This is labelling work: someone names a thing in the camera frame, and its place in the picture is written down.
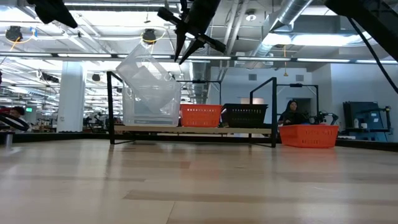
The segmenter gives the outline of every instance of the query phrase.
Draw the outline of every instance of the wall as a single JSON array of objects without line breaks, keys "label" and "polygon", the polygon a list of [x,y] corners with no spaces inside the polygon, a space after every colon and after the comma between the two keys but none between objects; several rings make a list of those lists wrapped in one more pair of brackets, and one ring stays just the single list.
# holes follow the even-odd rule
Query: wall
[{"label": "wall", "polygon": [[[393,81],[398,84],[398,66],[385,65]],[[398,95],[392,89],[377,65],[342,65],[331,66],[333,107],[344,122],[344,101],[376,101],[379,107],[391,106],[391,124],[398,128]],[[389,136],[390,141],[398,141],[398,133]]]},{"label": "wall", "polygon": [[[398,84],[398,66],[385,65],[384,68]],[[381,108],[391,106],[392,127],[398,128],[398,117],[395,116],[398,95],[377,65],[329,64],[314,71],[312,80],[320,86],[320,109],[339,116],[340,130],[345,129],[345,101],[376,101]],[[398,141],[398,133],[389,136],[389,141]]]},{"label": "wall", "polygon": [[[312,72],[312,84],[319,86],[319,110],[320,111],[332,111],[331,105],[331,67],[327,64],[318,70]],[[316,111],[316,103],[312,103],[313,111]]]},{"label": "wall", "polygon": [[[212,80],[216,80],[218,76],[218,68],[211,68]],[[284,77],[285,70],[280,69],[254,69],[247,70],[245,68],[230,68],[222,83],[222,104],[225,103],[241,103],[241,98],[249,98],[250,91],[260,84],[264,83],[271,77],[277,77],[278,84],[296,83],[296,75],[305,75],[303,84],[311,84],[312,76],[304,68],[290,68],[287,70],[288,77]],[[249,74],[257,74],[257,81],[249,81]],[[278,87],[277,106],[278,113],[282,113],[286,109],[289,98],[313,98],[315,95],[307,88],[283,88]],[[254,93],[256,98],[264,98],[265,104],[269,105],[266,113],[266,122],[271,123],[271,104],[272,104],[272,87],[267,84]],[[219,104],[219,96],[217,90],[211,86],[208,93],[207,104]]]}]

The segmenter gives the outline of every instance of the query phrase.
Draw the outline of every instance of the black stand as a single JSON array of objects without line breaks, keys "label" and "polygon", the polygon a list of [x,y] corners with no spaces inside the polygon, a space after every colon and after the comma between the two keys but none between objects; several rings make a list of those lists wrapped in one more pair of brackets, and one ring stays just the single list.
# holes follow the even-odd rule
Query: black stand
[{"label": "black stand", "polygon": [[277,93],[276,93],[276,77],[272,77],[265,81],[263,84],[259,85],[257,88],[250,92],[250,104],[253,104],[253,93],[263,87],[264,85],[272,82],[272,124],[271,124],[271,147],[276,147],[276,137],[278,133],[278,120],[277,120]]},{"label": "black stand", "polygon": [[108,111],[109,111],[109,141],[112,145],[115,144],[123,144],[127,142],[134,142],[135,140],[128,140],[128,141],[123,141],[123,142],[115,142],[115,137],[114,137],[114,116],[113,116],[113,93],[112,93],[112,77],[115,79],[119,80],[121,83],[123,83],[123,80],[118,77],[115,73],[113,72],[106,72],[106,81],[107,81],[107,89],[108,89]]}]

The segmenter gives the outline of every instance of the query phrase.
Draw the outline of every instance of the clear plastic bin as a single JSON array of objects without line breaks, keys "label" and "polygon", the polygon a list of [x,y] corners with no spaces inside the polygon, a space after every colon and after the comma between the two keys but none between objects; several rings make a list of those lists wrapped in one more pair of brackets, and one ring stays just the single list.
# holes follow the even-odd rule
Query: clear plastic bin
[{"label": "clear plastic bin", "polygon": [[175,92],[172,100],[154,113],[134,92],[123,88],[123,123],[132,126],[178,126],[181,91]]},{"label": "clear plastic bin", "polygon": [[177,89],[180,91],[180,84],[141,44],[120,63],[116,71],[153,113],[170,102]]},{"label": "clear plastic bin", "polygon": [[178,125],[181,86],[141,44],[116,70],[125,81],[125,125]]}]

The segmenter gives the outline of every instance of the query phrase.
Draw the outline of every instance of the person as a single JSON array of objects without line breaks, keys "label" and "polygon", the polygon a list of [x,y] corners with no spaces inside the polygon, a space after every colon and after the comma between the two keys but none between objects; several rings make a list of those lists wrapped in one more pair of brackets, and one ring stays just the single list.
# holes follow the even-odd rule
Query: person
[{"label": "person", "polygon": [[278,124],[293,125],[308,122],[308,119],[299,112],[299,104],[295,100],[287,103],[286,110],[282,113],[278,120]]},{"label": "person", "polygon": [[[15,118],[19,118],[19,119],[25,121],[22,117],[25,115],[25,109],[21,106],[15,106],[15,107],[11,108],[10,115]],[[13,128],[13,127],[11,127],[10,130],[14,131],[15,133],[23,133],[24,132],[24,131],[18,130],[16,128]]]}]

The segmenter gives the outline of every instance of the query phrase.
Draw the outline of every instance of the woman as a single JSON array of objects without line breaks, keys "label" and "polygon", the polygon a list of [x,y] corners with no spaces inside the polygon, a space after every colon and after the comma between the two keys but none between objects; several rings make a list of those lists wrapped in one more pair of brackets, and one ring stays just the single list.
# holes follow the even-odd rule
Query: woman
[{"label": "woman", "polygon": [[297,101],[290,100],[287,103],[285,112],[282,113],[278,120],[278,124],[292,125],[292,124],[302,124],[306,122],[306,118],[303,114],[298,112],[299,105]]}]

